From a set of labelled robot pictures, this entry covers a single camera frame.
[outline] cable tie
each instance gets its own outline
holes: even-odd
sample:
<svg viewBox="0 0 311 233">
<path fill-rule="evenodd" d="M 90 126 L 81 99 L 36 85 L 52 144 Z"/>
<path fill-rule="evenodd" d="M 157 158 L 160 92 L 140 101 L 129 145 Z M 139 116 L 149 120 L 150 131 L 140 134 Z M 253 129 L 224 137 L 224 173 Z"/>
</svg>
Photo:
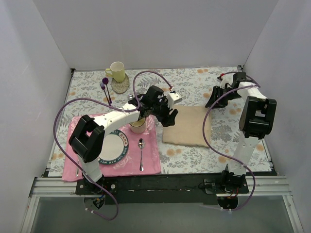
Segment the cable tie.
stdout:
<svg viewBox="0 0 311 233">
<path fill-rule="evenodd" d="M 121 108 L 121 112 L 125 113 L 124 107 Z"/>
</svg>

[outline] white wall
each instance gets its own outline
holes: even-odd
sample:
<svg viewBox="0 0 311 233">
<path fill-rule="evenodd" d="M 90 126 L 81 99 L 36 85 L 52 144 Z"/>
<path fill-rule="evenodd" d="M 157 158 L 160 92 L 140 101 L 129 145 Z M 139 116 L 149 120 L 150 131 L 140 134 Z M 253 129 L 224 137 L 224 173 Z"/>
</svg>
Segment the white wall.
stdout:
<svg viewBox="0 0 311 233">
<path fill-rule="evenodd" d="M 32 0 L 0 0 L 0 232 L 18 232 L 44 172 L 70 69 Z"/>
<path fill-rule="evenodd" d="M 34 0 L 70 68 L 237 66 L 277 0 Z"/>
<path fill-rule="evenodd" d="M 304 231 L 311 232 L 311 1 L 278 1 L 245 68 L 277 100 L 269 150 L 288 177 Z"/>
</svg>

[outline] white plate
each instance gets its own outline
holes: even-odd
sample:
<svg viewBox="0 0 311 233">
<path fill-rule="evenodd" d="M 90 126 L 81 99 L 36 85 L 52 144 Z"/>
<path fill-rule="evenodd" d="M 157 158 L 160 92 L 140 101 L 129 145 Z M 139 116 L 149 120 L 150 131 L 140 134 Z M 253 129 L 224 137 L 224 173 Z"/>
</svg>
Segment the white plate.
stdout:
<svg viewBox="0 0 311 233">
<path fill-rule="evenodd" d="M 102 152 L 100 153 L 100 164 L 115 164 L 123 159 L 128 152 L 128 139 L 126 135 L 115 130 L 104 138 Z"/>
</svg>

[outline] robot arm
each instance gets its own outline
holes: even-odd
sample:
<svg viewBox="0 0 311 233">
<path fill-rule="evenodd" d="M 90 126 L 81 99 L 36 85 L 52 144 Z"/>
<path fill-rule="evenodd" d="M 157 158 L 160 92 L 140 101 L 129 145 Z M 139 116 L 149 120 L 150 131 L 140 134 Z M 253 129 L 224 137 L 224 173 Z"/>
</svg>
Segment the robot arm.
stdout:
<svg viewBox="0 0 311 233">
<path fill-rule="evenodd" d="M 136 111 L 126 112 L 137 108 L 138 103 L 133 99 L 122 107 L 123 112 L 112 111 L 94 118 L 82 116 L 74 129 L 69 144 L 78 155 L 84 171 L 95 182 L 103 179 L 97 157 L 102 151 L 104 138 L 112 131 L 149 115 L 154 115 L 164 127 L 175 124 L 178 111 L 173 110 L 173 107 L 182 100 L 178 93 L 171 92 L 164 96 L 162 89 L 151 86 L 147 93 L 139 95 L 138 99 L 140 107 Z"/>
<path fill-rule="evenodd" d="M 206 107 L 210 107 L 216 99 L 229 90 L 254 84 L 246 78 L 244 72 L 238 72 L 232 79 L 223 79 L 220 86 L 213 88 L 213 93 Z M 258 88 L 238 90 L 224 97 L 215 107 L 223 108 L 228 100 L 243 98 L 245 105 L 239 122 L 241 131 L 234 158 L 248 164 L 256 145 L 271 132 L 276 112 L 276 100 L 266 98 Z M 222 183 L 228 189 L 241 187 L 245 179 L 246 169 L 238 162 L 230 160 L 223 171 Z"/>
</svg>

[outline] pink placemat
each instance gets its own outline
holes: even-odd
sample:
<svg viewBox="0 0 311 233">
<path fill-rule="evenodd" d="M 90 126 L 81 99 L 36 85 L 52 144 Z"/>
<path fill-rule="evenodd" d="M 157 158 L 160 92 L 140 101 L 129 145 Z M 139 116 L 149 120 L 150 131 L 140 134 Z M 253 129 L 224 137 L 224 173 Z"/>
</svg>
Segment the pink placemat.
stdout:
<svg viewBox="0 0 311 233">
<path fill-rule="evenodd" d="M 101 116 L 103 114 L 90 115 L 90 117 Z M 76 127 L 80 116 L 73 117 L 68 129 L 67 136 L 67 154 L 78 161 L 76 153 L 73 152 L 72 147 L 69 145 L 68 140 Z M 119 128 L 129 140 L 129 150 L 127 155 L 117 162 L 111 165 L 100 164 L 100 169 L 104 176 L 135 176 L 135 175 L 153 175 L 161 172 L 159 150 L 156 142 L 156 129 L 155 121 L 152 116 L 146 118 L 147 128 L 144 133 L 133 133 L 129 125 Z M 144 171 L 139 170 L 140 165 L 140 149 L 138 147 L 138 141 L 143 138 L 145 141 L 145 147 L 143 149 L 143 166 Z M 76 177 L 76 165 L 73 164 L 68 158 L 65 158 L 63 181 L 77 181 L 82 179 L 81 171 L 79 170 L 79 176 Z"/>
</svg>

